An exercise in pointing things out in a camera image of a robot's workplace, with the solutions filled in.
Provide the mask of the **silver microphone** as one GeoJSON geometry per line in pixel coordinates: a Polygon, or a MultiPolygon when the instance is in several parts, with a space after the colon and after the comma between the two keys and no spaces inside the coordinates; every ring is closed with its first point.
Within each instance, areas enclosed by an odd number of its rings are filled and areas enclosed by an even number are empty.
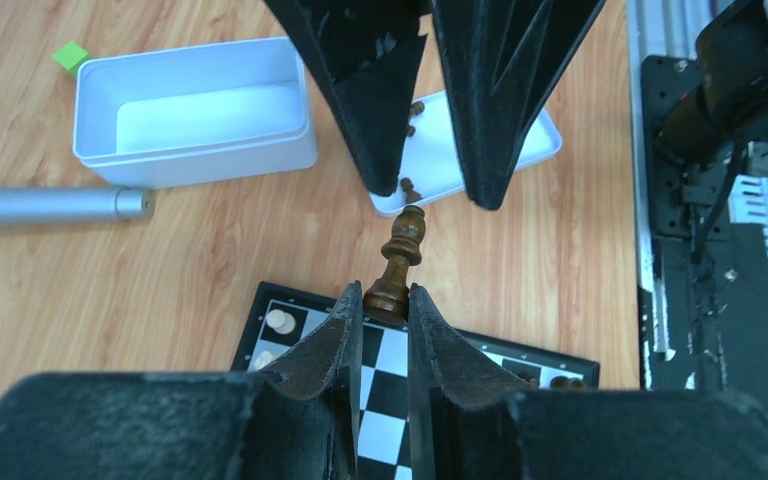
{"type": "Polygon", "coordinates": [[[154,192],[126,187],[0,187],[0,226],[149,219],[154,192]]]}

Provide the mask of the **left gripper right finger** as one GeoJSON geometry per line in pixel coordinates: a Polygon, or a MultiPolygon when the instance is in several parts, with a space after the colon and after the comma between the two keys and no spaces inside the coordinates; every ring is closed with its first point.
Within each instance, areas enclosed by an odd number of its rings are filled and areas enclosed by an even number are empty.
{"type": "Polygon", "coordinates": [[[768,413],[739,392],[538,389],[409,293],[417,479],[768,479],[768,413]]]}

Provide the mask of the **dark brown bishop piece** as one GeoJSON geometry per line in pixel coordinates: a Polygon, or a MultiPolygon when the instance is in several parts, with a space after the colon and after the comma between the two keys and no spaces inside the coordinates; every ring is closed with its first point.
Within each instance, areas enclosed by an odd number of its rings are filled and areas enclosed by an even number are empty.
{"type": "Polygon", "coordinates": [[[410,267],[422,261],[420,245],[426,234],[425,212],[408,205],[395,218],[390,239],[381,247],[387,260],[383,274],[376,279],[363,297],[363,309],[371,319],[402,328],[408,319],[410,267]]]}

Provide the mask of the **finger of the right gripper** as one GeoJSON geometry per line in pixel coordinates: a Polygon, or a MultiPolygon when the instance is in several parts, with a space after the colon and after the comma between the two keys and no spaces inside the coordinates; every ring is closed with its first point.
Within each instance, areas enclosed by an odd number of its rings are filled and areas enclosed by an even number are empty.
{"type": "Polygon", "coordinates": [[[428,1],[267,4],[325,98],[366,189],[395,192],[428,1]]]}
{"type": "Polygon", "coordinates": [[[527,133],[602,0],[443,0],[432,20],[469,199],[503,204],[527,133]]]}

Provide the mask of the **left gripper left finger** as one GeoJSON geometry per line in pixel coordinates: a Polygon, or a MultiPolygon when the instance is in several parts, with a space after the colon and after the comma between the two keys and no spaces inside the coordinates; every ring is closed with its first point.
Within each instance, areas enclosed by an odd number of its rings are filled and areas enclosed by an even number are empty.
{"type": "Polygon", "coordinates": [[[362,291],[252,371],[48,372],[0,398],[0,479],[353,479],[362,291]]]}

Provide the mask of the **black white chessboard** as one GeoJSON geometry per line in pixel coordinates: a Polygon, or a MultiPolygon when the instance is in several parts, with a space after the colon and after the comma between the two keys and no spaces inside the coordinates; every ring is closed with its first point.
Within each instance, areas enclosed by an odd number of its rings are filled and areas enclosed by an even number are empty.
{"type": "MultiPolygon", "coordinates": [[[[302,290],[262,282],[254,296],[232,367],[254,371],[282,355],[315,330],[336,301],[302,290]]],[[[496,364],[539,388],[561,380],[595,388],[598,362],[465,332],[464,337],[496,364]]],[[[358,476],[410,479],[407,403],[407,331],[371,319],[363,327],[358,476]]]]}

